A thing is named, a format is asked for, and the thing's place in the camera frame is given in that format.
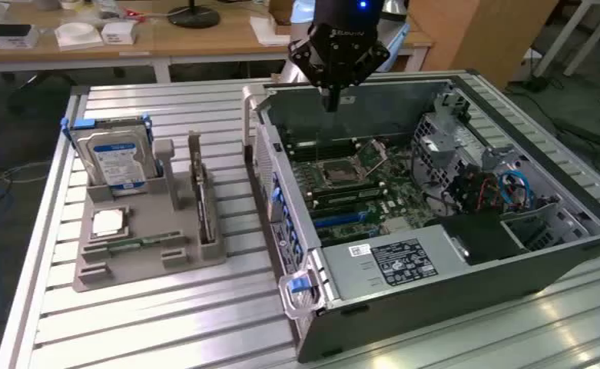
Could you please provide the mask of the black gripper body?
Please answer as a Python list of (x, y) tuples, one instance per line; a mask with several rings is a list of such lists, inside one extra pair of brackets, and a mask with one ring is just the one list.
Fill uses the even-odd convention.
[(326, 70), (330, 88), (330, 53), (334, 44), (378, 41), (377, 25), (382, 1), (317, 1), (309, 40)]

